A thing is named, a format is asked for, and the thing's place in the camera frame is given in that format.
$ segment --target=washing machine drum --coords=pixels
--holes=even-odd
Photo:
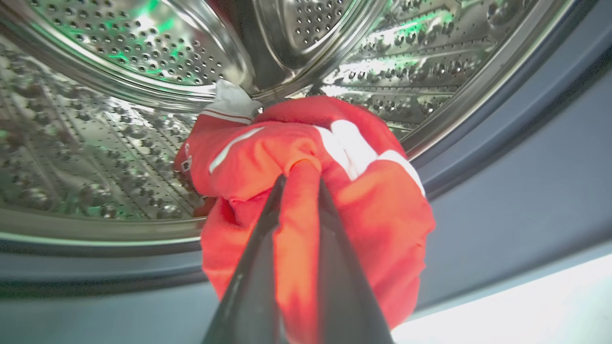
[[[206,198],[172,161],[215,82],[327,94],[410,157],[554,29],[554,0],[0,0],[0,228],[11,239],[194,241]]]

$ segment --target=washing machine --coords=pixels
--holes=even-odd
[[[218,306],[193,216],[207,195],[172,161],[219,79],[264,108],[324,94],[387,123],[437,221],[415,318],[612,253],[610,13],[0,1],[0,342],[202,341]]]

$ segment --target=red and white clothing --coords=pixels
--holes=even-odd
[[[237,87],[228,84],[217,87]],[[235,104],[234,110],[207,108],[175,161],[200,194],[217,198],[201,245],[204,272],[219,297],[284,174],[273,238],[277,302],[289,339],[318,343],[317,200],[323,177],[389,327],[403,322],[416,304],[425,237],[435,223],[399,142],[374,114],[330,97],[279,103],[250,125],[259,105],[241,99],[247,111]]]

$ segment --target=shiny metal surface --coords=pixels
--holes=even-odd
[[[418,156],[521,67],[573,0],[219,3],[0,1],[18,24],[0,23],[4,237],[196,240],[202,199],[171,162],[220,77],[263,101],[363,105]]]

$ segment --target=crumpled fabric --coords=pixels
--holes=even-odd
[[[223,88],[239,89],[217,87],[225,100]],[[292,343],[319,342],[317,201],[323,177],[389,327],[402,323],[416,305],[426,236],[435,221],[416,171],[385,123],[326,96],[287,100],[254,118],[258,103],[244,92],[232,97],[243,111],[207,107],[174,163],[198,193],[216,198],[201,246],[203,270],[219,298],[284,174],[280,228],[273,236],[277,302]]]

